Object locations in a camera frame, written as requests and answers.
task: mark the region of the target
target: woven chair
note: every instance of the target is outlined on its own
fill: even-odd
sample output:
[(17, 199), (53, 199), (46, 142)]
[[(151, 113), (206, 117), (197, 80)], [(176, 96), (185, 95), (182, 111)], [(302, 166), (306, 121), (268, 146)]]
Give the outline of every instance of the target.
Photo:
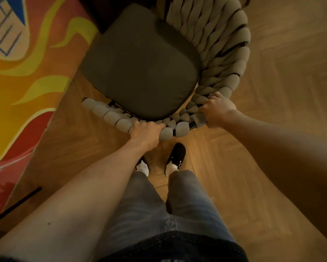
[(135, 120), (155, 121), (166, 125), (161, 140), (183, 137), (205, 125), (198, 108), (210, 94), (229, 98), (237, 88), (250, 54), (246, 26), (239, 0), (173, 0), (166, 21), (131, 4), (81, 64), (112, 101), (82, 104), (126, 133)]

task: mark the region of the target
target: colorful rug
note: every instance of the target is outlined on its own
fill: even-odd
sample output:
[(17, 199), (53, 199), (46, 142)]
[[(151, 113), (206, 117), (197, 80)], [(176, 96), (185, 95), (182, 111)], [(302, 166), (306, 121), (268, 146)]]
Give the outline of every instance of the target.
[(78, 0), (0, 0), (0, 213), (97, 32)]

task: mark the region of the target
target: hand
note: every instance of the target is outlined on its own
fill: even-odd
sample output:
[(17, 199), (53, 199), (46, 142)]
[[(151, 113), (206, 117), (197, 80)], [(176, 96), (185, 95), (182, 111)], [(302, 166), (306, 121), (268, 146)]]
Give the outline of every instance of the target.
[(150, 151), (158, 145), (158, 137), (165, 124), (156, 124), (153, 121), (148, 123), (134, 122), (134, 129), (131, 133), (131, 140), (137, 142), (143, 148), (143, 152)]
[(220, 92), (215, 92), (209, 96), (204, 105), (199, 108), (199, 112), (205, 115), (207, 127), (224, 128), (228, 119), (235, 113), (236, 106)]

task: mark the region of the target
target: seat cushion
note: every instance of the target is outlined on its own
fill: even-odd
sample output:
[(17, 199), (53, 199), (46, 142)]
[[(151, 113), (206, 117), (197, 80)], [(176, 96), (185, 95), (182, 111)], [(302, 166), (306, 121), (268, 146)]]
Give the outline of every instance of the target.
[(81, 64), (96, 89), (129, 113), (154, 121), (187, 100), (200, 68), (194, 46), (138, 4), (125, 8)]

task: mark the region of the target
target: jeans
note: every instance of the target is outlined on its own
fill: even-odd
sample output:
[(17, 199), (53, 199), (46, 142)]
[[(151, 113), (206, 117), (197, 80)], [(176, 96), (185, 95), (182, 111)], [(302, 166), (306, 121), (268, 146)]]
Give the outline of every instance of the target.
[(165, 204), (144, 173), (135, 172), (105, 226), (94, 258), (169, 231), (235, 242), (194, 173), (185, 170), (171, 174)]

